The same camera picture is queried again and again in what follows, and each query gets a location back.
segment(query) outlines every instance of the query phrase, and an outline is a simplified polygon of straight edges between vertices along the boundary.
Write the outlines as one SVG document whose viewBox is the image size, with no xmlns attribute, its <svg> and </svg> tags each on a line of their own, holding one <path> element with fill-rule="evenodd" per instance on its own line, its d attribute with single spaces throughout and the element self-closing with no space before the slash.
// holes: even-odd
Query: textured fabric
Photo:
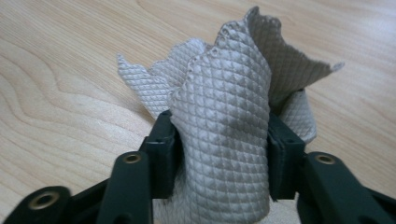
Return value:
<svg viewBox="0 0 396 224">
<path fill-rule="evenodd" d="M 243 20 L 225 23 L 213 46 L 191 39 L 149 70 L 119 56 L 120 76 L 154 118 L 172 111 L 183 143 L 185 160 L 175 193 L 155 200 L 156 218 L 161 223 L 263 219 L 269 211 L 265 148 L 270 106 L 311 141 L 315 122 L 299 90 L 341 66 L 309 60 L 285 44 L 279 20 L 261 16 L 256 7 Z M 267 220 L 284 223 L 280 216 L 271 212 Z"/>
</svg>

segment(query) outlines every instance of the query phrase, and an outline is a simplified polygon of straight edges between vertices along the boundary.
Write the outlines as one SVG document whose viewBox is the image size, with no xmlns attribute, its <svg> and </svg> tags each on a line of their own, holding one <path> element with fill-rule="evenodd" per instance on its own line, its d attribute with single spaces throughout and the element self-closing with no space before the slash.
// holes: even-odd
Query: table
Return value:
<svg viewBox="0 0 396 224">
<path fill-rule="evenodd" d="M 30 192 L 78 193 L 137 150 L 154 120 L 117 75 L 189 37 L 213 43 L 251 7 L 279 17 L 309 57 L 345 62 L 307 88 L 318 138 L 359 181 L 396 198 L 396 3 L 378 1 L 0 1 L 0 220 Z"/>
</svg>

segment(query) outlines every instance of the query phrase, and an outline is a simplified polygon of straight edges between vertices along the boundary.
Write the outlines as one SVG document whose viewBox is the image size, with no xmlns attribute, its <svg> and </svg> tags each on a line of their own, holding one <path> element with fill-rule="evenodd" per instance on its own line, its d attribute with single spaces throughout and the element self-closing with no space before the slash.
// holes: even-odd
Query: quilted fabric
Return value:
<svg viewBox="0 0 396 224">
<path fill-rule="evenodd" d="M 225 23 L 213 46 L 191 39 L 149 70 L 119 56 L 119 74 L 156 118 L 170 109 L 184 148 L 174 195 L 155 200 L 161 223 L 253 223 L 269 211 L 266 135 L 276 112 L 306 142 L 316 135 L 305 86 L 334 67 L 309 60 L 254 7 Z M 268 218 L 281 222 L 281 213 Z"/>
</svg>

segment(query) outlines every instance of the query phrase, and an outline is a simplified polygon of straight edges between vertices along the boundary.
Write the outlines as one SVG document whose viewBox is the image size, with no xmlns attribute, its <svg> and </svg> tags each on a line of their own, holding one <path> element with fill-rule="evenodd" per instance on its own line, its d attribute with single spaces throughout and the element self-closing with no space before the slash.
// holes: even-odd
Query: cloth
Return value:
<svg viewBox="0 0 396 224">
<path fill-rule="evenodd" d="M 304 87 L 343 65 L 308 59 L 285 43 L 280 26 L 254 7 L 225 23 L 213 46 L 192 38 L 149 70 L 119 55 L 119 75 L 154 118 L 171 110 L 183 144 L 174 195 L 154 201 L 161 223 L 285 223 L 278 205 L 264 219 L 270 110 L 312 141 L 316 127 Z"/>
</svg>

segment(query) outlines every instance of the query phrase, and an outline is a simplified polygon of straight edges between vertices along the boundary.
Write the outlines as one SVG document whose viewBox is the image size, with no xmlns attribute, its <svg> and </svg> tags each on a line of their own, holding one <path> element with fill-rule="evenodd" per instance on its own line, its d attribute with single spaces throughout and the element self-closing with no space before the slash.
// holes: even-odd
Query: wooden table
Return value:
<svg viewBox="0 0 396 224">
<path fill-rule="evenodd" d="M 311 58 L 345 62 L 307 89 L 309 150 L 340 157 L 396 198 L 396 3 L 378 1 L 0 1 L 0 220 L 46 186 L 107 178 L 154 120 L 117 75 L 116 54 L 151 65 L 191 36 L 213 43 L 253 6 Z"/>
</svg>

